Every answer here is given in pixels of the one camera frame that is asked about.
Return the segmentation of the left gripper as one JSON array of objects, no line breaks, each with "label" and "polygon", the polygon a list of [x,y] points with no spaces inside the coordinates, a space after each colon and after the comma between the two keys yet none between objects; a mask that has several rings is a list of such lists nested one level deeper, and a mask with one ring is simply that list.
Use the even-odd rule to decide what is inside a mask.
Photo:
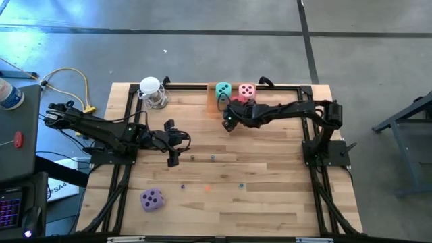
[{"label": "left gripper", "polygon": [[[143,149],[144,150],[159,150],[166,152],[173,150],[174,146],[179,145],[179,138],[175,137],[170,131],[175,131],[175,121],[169,119],[164,123],[164,131],[154,130],[145,132],[143,135]],[[168,167],[175,167],[179,165],[179,152],[169,151],[169,158],[167,159]]]}]

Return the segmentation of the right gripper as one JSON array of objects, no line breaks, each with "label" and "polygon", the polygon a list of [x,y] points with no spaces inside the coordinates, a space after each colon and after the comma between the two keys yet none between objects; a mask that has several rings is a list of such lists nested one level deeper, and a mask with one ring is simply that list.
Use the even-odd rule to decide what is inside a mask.
[{"label": "right gripper", "polygon": [[228,105],[228,110],[234,116],[234,119],[228,118],[222,121],[222,125],[227,132],[231,132],[238,123],[248,128],[260,128],[258,121],[252,118],[252,106],[239,100],[233,100]]}]

